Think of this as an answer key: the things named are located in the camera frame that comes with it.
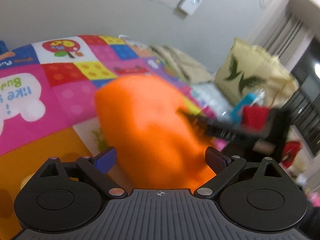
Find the orange pumpkin costume garment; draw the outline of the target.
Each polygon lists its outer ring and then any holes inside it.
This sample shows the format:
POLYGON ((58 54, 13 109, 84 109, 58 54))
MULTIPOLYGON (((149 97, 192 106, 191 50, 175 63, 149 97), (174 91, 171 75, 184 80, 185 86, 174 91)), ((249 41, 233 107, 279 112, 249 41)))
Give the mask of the orange pumpkin costume garment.
POLYGON ((205 160, 211 142, 189 121, 173 85, 153 75, 122 76, 96 91, 95 107, 134 188, 195 190, 215 176, 205 160))

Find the red plush toy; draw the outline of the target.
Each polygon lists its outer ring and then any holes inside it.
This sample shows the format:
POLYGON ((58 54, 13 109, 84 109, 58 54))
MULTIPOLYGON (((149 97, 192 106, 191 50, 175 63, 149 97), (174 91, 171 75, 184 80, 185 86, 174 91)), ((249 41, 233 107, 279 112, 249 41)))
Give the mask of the red plush toy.
POLYGON ((260 131, 264 128, 270 109, 261 106, 244 106, 241 124, 249 129, 260 131))

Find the yellow pillow with bird print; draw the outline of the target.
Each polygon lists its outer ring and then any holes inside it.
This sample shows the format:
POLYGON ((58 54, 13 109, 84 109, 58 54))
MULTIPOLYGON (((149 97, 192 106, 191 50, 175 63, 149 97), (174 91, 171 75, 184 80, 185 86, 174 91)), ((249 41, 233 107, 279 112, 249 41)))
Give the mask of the yellow pillow with bird print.
POLYGON ((284 106, 299 88, 295 77, 277 56, 238 38, 216 72, 214 83, 233 105, 248 93, 262 89, 265 107, 284 106))

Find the colourful cartoon patchwork blanket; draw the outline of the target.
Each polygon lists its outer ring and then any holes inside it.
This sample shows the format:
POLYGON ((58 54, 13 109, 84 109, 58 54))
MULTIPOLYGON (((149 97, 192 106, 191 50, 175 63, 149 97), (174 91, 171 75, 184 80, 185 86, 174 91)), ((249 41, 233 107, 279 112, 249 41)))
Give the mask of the colourful cartoon patchwork blanket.
POLYGON ((51 156, 73 161, 105 150, 95 92, 125 75, 157 75, 203 113, 181 81, 146 45, 80 35, 36 42, 1 55, 1 239, 20 230, 14 199, 51 156))

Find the beige folded cloth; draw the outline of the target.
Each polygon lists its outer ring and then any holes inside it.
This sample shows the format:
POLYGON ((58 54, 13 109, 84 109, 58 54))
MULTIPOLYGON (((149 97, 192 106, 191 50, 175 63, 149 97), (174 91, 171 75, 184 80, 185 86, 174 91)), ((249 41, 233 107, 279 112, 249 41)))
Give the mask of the beige folded cloth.
POLYGON ((214 75, 203 64, 176 48, 150 45, 149 51, 163 59, 177 77, 189 85, 214 81, 214 75))

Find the white wall box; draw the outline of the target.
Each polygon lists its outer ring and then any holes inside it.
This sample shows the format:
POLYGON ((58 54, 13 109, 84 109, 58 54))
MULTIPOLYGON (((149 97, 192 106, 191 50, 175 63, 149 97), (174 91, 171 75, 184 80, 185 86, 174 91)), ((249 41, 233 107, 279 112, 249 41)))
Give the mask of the white wall box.
POLYGON ((178 9, 191 16, 198 9, 201 3, 202 0, 181 0, 178 4, 178 9))

